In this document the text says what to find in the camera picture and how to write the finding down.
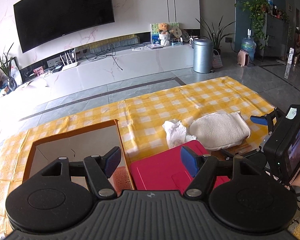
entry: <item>yellow checkered tablecloth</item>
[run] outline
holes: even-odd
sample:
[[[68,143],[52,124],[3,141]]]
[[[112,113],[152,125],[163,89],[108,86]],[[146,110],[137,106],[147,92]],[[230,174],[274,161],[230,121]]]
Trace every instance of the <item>yellow checkered tablecloth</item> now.
[[[256,92],[232,78],[221,77],[97,107],[16,134],[4,142],[0,151],[0,234],[11,232],[5,199],[22,183],[30,148],[40,138],[118,119],[129,165],[168,149],[162,127],[166,120],[179,119],[188,127],[195,119],[213,112],[241,111],[251,128],[244,145],[256,148],[267,134],[267,127],[253,124],[250,116],[272,110],[273,106]]]

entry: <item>hanging plant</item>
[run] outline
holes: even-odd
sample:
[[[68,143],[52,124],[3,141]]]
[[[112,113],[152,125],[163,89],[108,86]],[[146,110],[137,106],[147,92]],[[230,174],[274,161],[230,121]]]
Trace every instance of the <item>hanging plant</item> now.
[[[287,15],[287,13],[284,10],[281,10],[282,14],[281,14],[281,18],[282,20],[284,20],[286,23],[290,22],[289,16]]]
[[[242,11],[248,9],[250,11],[249,18],[252,19],[252,30],[254,41],[258,44],[260,39],[265,39],[266,35],[262,31],[266,22],[266,13],[269,7],[267,0],[252,0],[247,2],[240,2],[242,4]],[[260,49],[264,49],[264,46],[259,44]]]

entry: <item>tile floor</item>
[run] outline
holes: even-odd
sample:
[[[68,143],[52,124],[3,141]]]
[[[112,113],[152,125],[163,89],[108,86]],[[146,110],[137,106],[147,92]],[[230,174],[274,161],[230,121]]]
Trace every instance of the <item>tile floor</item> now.
[[[179,69],[115,82],[58,98],[37,106],[33,109],[31,116],[18,122],[0,123],[0,147],[6,138],[17,132],[67,115],[119,100],[222,76],[234,78],[283,111],[286,111],[290,104],[300,104],[300,66],[292,67],[288,79],[285,79],[286,66],[274,59],[267,59],[264,62],[255,60],[255,64],[256,66],[240,67],[236,63],[236,54],[232,54],[223,58],[223,68],[214,73],[201,74],[194,72],[192,68]]]

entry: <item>television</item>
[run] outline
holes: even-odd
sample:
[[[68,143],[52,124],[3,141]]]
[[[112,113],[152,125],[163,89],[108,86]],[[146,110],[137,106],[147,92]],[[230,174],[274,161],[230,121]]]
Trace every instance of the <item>television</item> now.
[[[22,52],[89,27],[114,22],[111,0],[21,0],[14,14]]]

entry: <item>woven basket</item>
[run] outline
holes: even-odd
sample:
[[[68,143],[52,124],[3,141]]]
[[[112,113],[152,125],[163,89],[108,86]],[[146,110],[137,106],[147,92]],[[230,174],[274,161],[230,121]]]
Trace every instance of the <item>woven basket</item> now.
[[[218,55],[215,55],[213,53],[212,67],[213,68],[222,68],[222,61],[221,61],[221,56],[220,56],[219,52],[216,49],[214,49],[213,51],[216,51]]]

